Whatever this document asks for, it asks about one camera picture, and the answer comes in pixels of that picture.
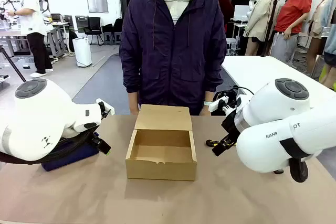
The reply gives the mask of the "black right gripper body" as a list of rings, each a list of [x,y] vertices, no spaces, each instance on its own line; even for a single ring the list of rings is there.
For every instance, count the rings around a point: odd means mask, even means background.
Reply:
[[[236,111],[233,111],[229,115],[227,115],[222,122],[222,127],[228,133],[229,140],[237,140],[240,135],[240,132],[235,125],[235,116]]]

